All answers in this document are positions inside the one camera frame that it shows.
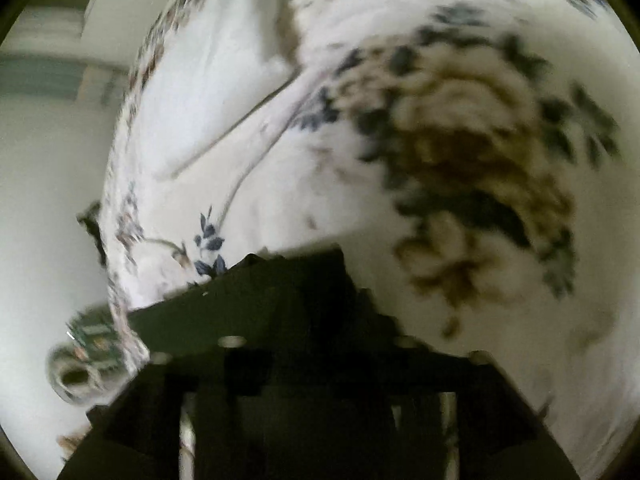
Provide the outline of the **green circuit board device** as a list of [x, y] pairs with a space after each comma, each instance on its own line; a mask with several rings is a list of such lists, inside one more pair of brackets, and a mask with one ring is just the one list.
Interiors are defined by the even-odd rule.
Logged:
[[46, 375], [66, 403], [88, 405], [117, 389], [128, 376], [124, 352], [107, 304], [77, 312], [66, 341], [47, 355]]

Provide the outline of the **black item beside bed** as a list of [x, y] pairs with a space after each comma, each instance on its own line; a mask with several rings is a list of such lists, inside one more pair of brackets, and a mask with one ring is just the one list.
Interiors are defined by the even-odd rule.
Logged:
[[95, 202], [92, 202], [87, 209], [81, 211], [81, 213], [77, 215], [76, 220], [77, 223], [82, 226], [87, 234], [93, 239], [94, 246], [96, 246], [96, 251], [98, 252], [99, 265], [105, 269], [106, 255], [99, 226], [100, 211], [101, 204], [96, 200]]

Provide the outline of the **floral white bed sheet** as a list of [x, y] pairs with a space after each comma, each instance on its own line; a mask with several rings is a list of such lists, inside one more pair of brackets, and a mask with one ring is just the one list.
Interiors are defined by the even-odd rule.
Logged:
[[411, 336], [490, 353], [577, 473], [639, 420], [639, 53], [606, 0], [169, 0], [108, 159], [128, 318], [341, 248]]

